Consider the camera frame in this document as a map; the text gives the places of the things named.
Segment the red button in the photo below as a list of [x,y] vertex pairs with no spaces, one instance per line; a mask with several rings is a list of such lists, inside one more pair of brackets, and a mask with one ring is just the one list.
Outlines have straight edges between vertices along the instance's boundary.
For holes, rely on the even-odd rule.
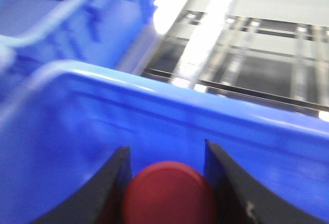
[[148,166],[129,184],[123,224],[215,224],[216,201],[207,181],[178,162]]

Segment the red circular object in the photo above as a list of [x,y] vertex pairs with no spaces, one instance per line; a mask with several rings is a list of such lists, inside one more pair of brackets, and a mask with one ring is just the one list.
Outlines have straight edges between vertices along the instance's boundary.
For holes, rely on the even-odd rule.
[[215,224],[216,201],[207,181],[178,162],[148,166],[129,184],[122,203],[124,224]]

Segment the blue plastic bin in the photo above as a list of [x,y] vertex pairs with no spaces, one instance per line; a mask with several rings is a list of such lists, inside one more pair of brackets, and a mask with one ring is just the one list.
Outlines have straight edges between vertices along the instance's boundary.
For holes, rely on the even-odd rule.
[[153,10],[153,0],[0,0],[0,44],[17,54],[1,85],[56,59],[113,68]]
[[135,175],[204,166],[218,142],[270,190],[329,221],[329,123],[75,61],[35,72],[0,111],[0,222],[24,223],[81,186],[117,147]]

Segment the blue plastic crate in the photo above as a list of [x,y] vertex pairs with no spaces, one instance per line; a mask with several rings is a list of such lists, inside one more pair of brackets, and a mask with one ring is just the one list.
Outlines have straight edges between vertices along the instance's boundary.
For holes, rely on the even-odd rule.
[[17,54],[9,76],[56,59],[113,68],[153,10],[153,0],[0,0],[0,44]]
[[75,61],[35,72],[0,112],[0,222],[23,223],[81,186],[119,146],[135,175],[163,160],[203,172],[204,140],[329,221],[329,123]]

